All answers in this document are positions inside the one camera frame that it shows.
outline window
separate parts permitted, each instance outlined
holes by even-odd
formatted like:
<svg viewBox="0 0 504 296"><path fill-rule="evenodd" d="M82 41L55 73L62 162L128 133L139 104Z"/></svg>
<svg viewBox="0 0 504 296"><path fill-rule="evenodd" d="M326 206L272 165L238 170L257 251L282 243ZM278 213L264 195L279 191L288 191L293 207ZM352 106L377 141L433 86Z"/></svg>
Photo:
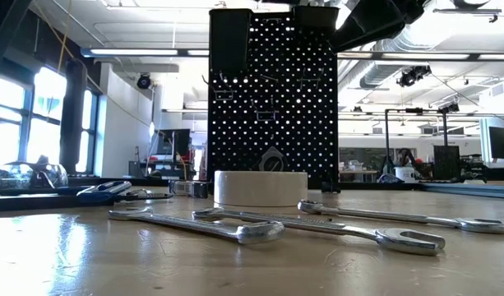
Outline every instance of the window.
<svg viewBox="0 0 504 296"><path fill-rule="evenodd" d="M49 163L57 164L60 160L60 126L47 123L42 119L30 121L27 162L35 163L41 155L49 158Z"/></svg>
<svg viewBox="0 0 504 296"><path fill-rule="evenodd" d="M48 68L41 68L35 76L35 101L32 112L62 120L63 97L67 80Z"/></svg>
<svg viewBox="0 0 504 296"><path fill-rule="evenodd" d="M25 101L23 87L0 78L0 105L22 109Z"/></svg>
<svg viewBox="0 0 504 296"><path fill-rule="evenodd" d="M45 155L49 162L59 162L60 123L66 86L65 77L48 68L42 68L36 74L27 161L35 162L40 155ZM90 173L92 170L96 101L97 96L86 90L81 122L80 159L76 165L76 171L79 173Z"/></svg>
<svg viewBox="0 0 504 296"><path fill-rule="evenodd" d="M0 163L36 162L41 155L56 164L60 157L60 124L67 80L48 68L35 76L33 90L0 78ZM79 173L92 172L98 96L84 95Z"/></svg>
<svg viewBox="0 0 504 296"><path fill-rule="evenodd" d="M25 89L0 78L0 164L19 159Z"/></svg>
<svg viewBox="0 0 504 296"><path fill-rule="evenodd" d="M20 126L0 123L0 164L16 161L20 148Z"/></svg>

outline air duct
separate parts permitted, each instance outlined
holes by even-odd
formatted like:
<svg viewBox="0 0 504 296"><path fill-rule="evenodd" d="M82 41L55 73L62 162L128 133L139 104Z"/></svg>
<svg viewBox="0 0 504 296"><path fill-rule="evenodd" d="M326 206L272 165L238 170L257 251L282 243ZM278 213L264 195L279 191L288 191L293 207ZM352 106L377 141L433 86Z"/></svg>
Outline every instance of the air duct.
<svg viewBox="0 0 504 296"><path fill-rule="evenodd" d="M356 0L351 0L345 5L349 7L349 5L352 5L352 2L356 2ZM432 10L434 8L448 8L453 6L454 5L451 1L431 1L424 8L425 13L423 16L415 23L407 25L394 39L384 39L378 41L373 50L385 52L432 50L441 42L452 36L451 28L454 28L454 26L451 25L451 23L455 22L455 20L452 20L450 17L433 13ZM418 62L419 66L424 64L424 62ZM403 62L402 64L389 64L374 61L358 62L358 64L350 70L348 75L345 77L338 77L340 81L338 85L338 93L347 89L347 87L360 87L366 90L373 90L385 82L385 80L389 77L401 71L404 67L410 67L413 65L414 64L411 64L410 62Z"/></svg>
<svg viewBox="0 0 504 296"><path fill-rule="evenodd" d="M488 4L491 0L451 0L456 7L461 9L475 10Z"/></svg>

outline security camera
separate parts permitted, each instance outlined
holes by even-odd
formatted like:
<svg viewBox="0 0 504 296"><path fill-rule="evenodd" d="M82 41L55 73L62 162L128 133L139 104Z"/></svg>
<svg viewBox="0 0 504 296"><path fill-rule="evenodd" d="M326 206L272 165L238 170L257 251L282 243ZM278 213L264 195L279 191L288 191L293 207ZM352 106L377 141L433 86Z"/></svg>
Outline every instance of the security camera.
<svg viewBox="0 0 504 296"><path fill-rule="evenodd" d="M141 90L147 90L151 86L151 78L150 73L142 73L140 74L140 78L138 78L138 82L136 83Z"/></svg>

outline wrench jaw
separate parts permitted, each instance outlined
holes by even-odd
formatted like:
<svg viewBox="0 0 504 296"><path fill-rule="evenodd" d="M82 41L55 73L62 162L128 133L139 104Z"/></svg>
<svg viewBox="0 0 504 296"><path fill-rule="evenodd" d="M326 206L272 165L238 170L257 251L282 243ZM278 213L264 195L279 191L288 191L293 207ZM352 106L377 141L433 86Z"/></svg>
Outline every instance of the wrench jaw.
<svg viewBox="0 0 504 296"><path fill-rule="evenodd" d="M267 243L283 237L284 226L277 221L259 222L237 227L237 240L241 244Z"/></svg>
<svg viewBox="0 0 504 296"><path fill-rule="evenodd" d="M411 229L377 229L376 241L392 250L425 256L436 256L446 245L443 237Z"/></svg>
<svg viewBox="0 0 504 296"><path fill-rule="evenodd" d="M110 210L107 216L111 220L120 220L120 221L129 221L133 220L132 215L140 215L140 214L153 214L153 209L149 206L140 209L140 210Z"/></svg>
<svg viewBox="0 0 504 296"><path fill-rule="evenodd" d="M481 234L504 234L504 224L498 220L456 218L459 229Z"/></svg>
<svg viewBox="0 0 504 296"><path fill-rule="evenodd" d="M224 208L208 208L203 210L195 210L192 212L192 218L194 220L204 220L204 221L220 221L219 214L224 212Z"/></svg>
<svg viewBox="0 0 504 296"><path fill-rule="evenodd" d="M323 204L315 201L301 200L298 203L298 209L308 214L320 215Z"/></svg>

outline wooden workbench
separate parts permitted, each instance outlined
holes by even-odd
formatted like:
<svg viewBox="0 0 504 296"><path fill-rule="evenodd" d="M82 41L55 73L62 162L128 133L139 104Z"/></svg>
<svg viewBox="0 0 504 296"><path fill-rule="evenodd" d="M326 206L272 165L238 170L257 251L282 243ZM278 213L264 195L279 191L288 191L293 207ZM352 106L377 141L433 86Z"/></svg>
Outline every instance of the wooden workbench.
<svg viewBox="0 0 504 296"><path fill-rule="evenodd" d="M321 200L321 193L310 197ZM504 200L494 198L350 191L323 200L504 222ZM189 217L213 203L174 197L152 205L157 213ZM111 221L107 210L0 213L0 295L504 295L504 235L341 218L357 226L442 235L445 253L408 255L362 238L294 229L287 229L280 241L240 246L158 225ZM295 208L246 210L307 216Z"/></svg>

